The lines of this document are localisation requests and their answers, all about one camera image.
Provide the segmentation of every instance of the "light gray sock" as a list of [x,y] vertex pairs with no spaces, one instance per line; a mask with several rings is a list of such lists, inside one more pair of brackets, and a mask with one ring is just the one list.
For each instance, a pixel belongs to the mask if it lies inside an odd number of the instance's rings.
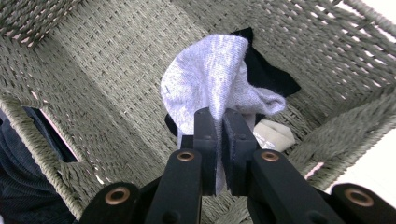
[[[181,133],[193,134],[194,113],[203,107],[209,106],[220,143],[221,120],[226,108],[243,114],[251,129],[256,113],[274,115],[285,108],[282,96],[248,84],[244,62],[247,48],[248,41],[243,37],[210,35],[181,51],[172,61],[163,75],[161,95]],[[221,145],[218,146],[216,192],[220,193],[224,171]]]

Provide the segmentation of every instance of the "black cloth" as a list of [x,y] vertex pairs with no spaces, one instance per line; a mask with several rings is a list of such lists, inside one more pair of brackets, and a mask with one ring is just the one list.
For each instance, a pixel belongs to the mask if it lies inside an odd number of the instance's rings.
[[[59,160],[76,161],[39,110],[25,108]],[[32,154],[2,117],[0,127],[0,214],[7,223],[76,223],[62,198],[42,174]]]
[[[235,31],[231,35],[242,36],[248,41],[244,62],[247,65],[247,81],[250,85],[268,89],[285,98],[300,90],[301,87],[289,73],[273,67],[253,48],[253,30],[250,27]],[[257,114],[256,124],[263,118],[265,115]],[[169,114],[165,116],[165,124],[169,131],[177,136],[177,126]]]

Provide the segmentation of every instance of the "woven basket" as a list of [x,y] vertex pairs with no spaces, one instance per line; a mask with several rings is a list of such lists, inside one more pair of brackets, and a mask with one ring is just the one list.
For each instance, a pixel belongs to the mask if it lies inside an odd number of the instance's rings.
[[[161,77],[209,34],[252,27],[254,48],[302,89],[272,120],[290,161],[328,187],[396,120],[396,26],[359,0],[48,0],[0,3],[0,106],[79,218],[101,188],[143,186],[177,146]],[[42,109],[78,162],[58,161],[21,106]],[[246,200],[204,198],[203,223],[249,223]]]

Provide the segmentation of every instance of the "white cloth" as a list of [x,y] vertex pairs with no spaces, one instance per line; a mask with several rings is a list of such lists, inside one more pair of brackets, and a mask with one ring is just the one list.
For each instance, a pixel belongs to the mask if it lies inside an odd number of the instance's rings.
[[[274,115],[285,108],[282,96],[248,84],[244,63],[247,48],[248,41],[243,37],[210,35],[182,50],[172,61],[163,75],[161,95],[179,133],[193,134],[194,113],[203,107],[209,106],[219,142],[226,108],[243,114],[251,129],[256,113]],[[224,172],[218,145],[216,189],[220,193]]]
[[253,134],[260,147],[265,149],[282,152],[295,144],[293,133],[289,127],[267,119],[262,119],[254,127]]

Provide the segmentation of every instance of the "woven texture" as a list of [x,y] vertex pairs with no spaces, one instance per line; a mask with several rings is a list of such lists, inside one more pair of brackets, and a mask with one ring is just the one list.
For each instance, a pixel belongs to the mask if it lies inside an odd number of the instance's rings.
[[[396,28],[361,1],[39,4],[60,18],[52,23],[4,13],[29,2],[0,4],[1,32],[14,31],[0,37],[0,106],[77,217],[104,185],[143,186],[162,173],[177,145],[163,123],[161,77],[210,34],[252,27],[254,48],[302,87],[271,119],[295,134],[298,145],[286,154],[302,174],[324,162],[312,185],[325,189],[395,127]],[[34,32],[23,31],[23,20]],[[20,43],[27,37],[34,48]],[[21,105],[48,114],[79,162],[58,161]],[[203,223],[251,223],[246,201],[228,193],[204,198],[203,209]]]

